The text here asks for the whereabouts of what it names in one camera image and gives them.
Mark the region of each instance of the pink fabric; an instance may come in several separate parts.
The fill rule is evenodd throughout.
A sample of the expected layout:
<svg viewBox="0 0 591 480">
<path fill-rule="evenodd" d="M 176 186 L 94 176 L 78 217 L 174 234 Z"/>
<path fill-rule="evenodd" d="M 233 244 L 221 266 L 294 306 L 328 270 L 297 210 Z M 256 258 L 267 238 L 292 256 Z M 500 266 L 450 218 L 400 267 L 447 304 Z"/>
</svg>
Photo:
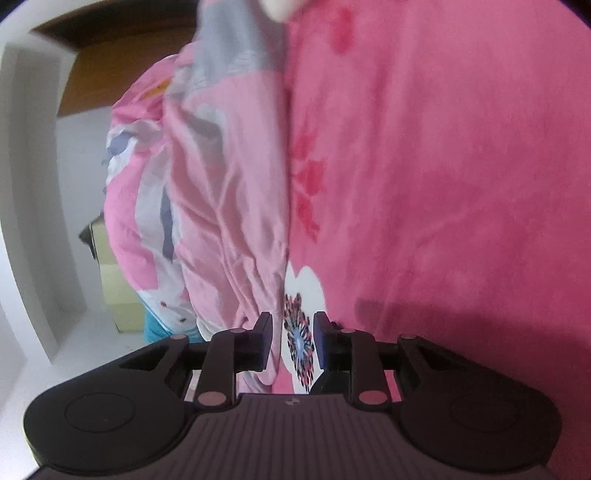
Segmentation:
<svg viewBox="0 0 591 480">
<path fill-rule="evenodd" d="M 174 255 L 162 123 L 164 92 L 183 58 L 157 62 L 113 106 L 104 205 L 109 242 L 122 273 L 171 333 L 190 332 L 197 325 Z"/>
<path fill-rule="evenodd" d="M 334 0 L 291 35 L 296 275 L 544 391 L 550 468 L 587 480 L 591 31 L 557 0 Z"/>
<path fill-rule="evenodd" d="M 216 24 L 218 7 L 233 12 L 230 30 Z M 239 388 L 270 391 L 280 359 L 289 213 L 284 78 L 281 62 L 272 61 L 283 57 L 282 28 L 253 0 L 200 9 L 193 63 L 177 68 L 164 104 L 175 252 L 206 340 L 252 329 L 261 312 L 273 315 L 267 370 L 244 375 Z"/>
</svg>

